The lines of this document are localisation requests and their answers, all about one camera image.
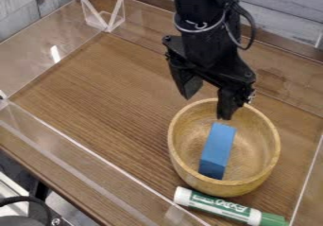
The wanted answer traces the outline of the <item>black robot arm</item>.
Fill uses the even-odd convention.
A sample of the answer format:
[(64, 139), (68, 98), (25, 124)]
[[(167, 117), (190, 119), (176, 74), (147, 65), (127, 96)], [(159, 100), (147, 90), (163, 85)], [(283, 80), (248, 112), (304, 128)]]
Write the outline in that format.
[(174, 0), (178, 36), (166, 36), (167, 61), (179, 93), (191, 98), (204, 82), (219, 88), (218, 118), (228, 120), (251, 101), (256, 75), (240, 57), (240, 19), (251, 19), (239, 0)]

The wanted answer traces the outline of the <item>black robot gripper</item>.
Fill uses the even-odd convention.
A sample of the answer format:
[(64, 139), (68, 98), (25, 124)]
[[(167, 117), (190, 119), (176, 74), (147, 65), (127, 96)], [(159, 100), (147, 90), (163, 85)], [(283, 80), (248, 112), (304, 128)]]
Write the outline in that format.
[(256, 75), (243, 61), (239, 50), (240, 15), (230, 13), (220, 24), (207, 30), (180, 30), (163, 37), (167, 60), (179, 93), (191, 99), (207, 81), (219, 87), (218, 119), (231, 120), (235, 111), (255, 96)]

